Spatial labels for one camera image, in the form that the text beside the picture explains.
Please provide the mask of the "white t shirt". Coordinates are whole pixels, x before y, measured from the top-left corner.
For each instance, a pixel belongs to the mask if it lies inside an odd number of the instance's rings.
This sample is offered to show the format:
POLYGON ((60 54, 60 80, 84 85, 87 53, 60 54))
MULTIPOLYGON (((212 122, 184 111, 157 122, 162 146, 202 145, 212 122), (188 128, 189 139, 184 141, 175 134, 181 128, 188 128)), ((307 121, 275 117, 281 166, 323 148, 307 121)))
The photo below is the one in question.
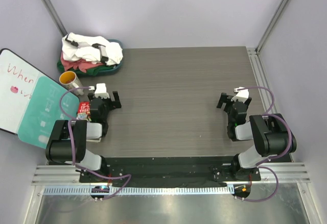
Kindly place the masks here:
POLYGON ((102 36, 90 37, 68 33, 62 38, 64 60, 76 62, 81 59, 92 64, 118 65, 123 59, 123 49, 118 42, 102 36))

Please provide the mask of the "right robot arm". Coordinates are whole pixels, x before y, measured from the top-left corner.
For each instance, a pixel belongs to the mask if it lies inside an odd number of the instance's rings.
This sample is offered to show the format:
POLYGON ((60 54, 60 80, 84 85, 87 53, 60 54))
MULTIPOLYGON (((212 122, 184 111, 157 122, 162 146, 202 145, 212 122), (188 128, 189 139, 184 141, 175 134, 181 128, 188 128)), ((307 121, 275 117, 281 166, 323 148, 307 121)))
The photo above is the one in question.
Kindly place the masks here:
POLYGON ((221 93, 217 108, 227 114, 227 135, 232 141, 252 140, 253 146, 234 155, 230 165, 214 168, 216 181, 260 180, 258 166, 296 150, 296 139, 281 114, 252 115, 246 119, 251 98, 221 93))

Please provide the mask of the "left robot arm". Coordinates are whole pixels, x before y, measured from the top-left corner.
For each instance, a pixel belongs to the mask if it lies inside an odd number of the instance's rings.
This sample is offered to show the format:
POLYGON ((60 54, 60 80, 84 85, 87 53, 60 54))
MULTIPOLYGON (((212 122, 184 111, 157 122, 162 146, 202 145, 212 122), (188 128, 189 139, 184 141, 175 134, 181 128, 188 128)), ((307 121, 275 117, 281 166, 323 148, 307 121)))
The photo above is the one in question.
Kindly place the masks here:
POLYGON ((91 170, 91 177, 102 183, 108 179, 109 167, 104 157, 86 149, 87 140, 102 139, 108 132, 109 112, 122 107, 119 93, 113 91, 113 98, 96 97, 89 93, 90 121, 57 120, 54 123, 45 156, 54 163, 71 164, 91 170))

